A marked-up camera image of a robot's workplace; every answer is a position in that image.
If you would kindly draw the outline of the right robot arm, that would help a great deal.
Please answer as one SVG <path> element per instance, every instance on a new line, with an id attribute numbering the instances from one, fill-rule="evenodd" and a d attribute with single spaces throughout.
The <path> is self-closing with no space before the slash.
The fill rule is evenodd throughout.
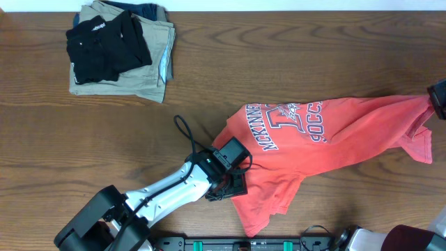
<path id="1" fill-rule="evenodd" d="M 407 225 L 398 225 L 387 234 L 360 227 L 347 229 L 331 250 L 445 251 L 445 211 L 440 213 L 427 230 Z"/>

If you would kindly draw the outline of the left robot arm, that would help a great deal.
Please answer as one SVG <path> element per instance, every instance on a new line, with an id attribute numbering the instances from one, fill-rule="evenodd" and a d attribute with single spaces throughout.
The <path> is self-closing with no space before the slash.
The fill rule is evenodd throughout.
<path id="1" fill-rule="evenodd" d="M 239 174 L 242 154 L 232 158 L 201 152 L 190 156 L 170 176 L 124 194 L 113 185 L 101 189 L 54 237 L 59 250 L 150 250 L 151 227 L 184 204 L 194 202 L 216 187 L 207 169 Z"/>

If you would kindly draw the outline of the orange soccer t-shirt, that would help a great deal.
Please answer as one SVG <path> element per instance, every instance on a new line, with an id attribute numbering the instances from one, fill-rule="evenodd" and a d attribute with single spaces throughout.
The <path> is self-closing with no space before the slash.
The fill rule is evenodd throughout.
<path id="1" fill-rule="evenodd" d="M 285 214 L 308 176 L 403 149 L 412 159 L 432 162 L 434 108 L 426 95 L 338 98 L 307 104 L 250 103 L 229 117 L 213 146 L 238 139 L 250 152 L 247 194 L 234 197 L 244 232 L 253 237 L 270 216 Z"/>

